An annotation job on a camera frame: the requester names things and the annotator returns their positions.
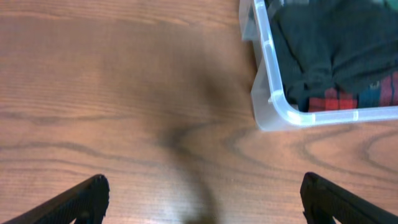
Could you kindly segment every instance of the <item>clothing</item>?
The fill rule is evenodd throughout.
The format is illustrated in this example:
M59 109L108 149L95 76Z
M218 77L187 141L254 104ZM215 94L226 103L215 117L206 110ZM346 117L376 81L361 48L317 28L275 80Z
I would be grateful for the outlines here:
M371 1L285 5L271 32L291 104L329 88L358 94L398 69L398 13Z
M308 112L397 106L398 72L370 84L366 90L358 95L330 88L324 92L324 97L311 97L308 104Z

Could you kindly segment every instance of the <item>storage box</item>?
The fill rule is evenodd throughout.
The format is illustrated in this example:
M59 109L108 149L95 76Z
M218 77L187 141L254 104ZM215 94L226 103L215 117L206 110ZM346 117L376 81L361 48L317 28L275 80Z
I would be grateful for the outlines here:
M239 6L242 38L253 42L256 55L258 71L251 98L254 117L261 130L283 131L326 124L398 118L398 106L303 113L289 105L284 95L277 52L269 25L269 19L282 7L280 0L274 2L268 9L264 0L241 0Z

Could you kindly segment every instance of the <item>wood grain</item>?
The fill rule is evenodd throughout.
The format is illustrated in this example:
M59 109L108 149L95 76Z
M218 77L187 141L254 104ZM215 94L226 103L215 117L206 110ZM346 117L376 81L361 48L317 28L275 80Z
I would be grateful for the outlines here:
M307 171L398 214L398 122L257 130L238 4L0 1L0 222L97 173L104 223L305 223Z

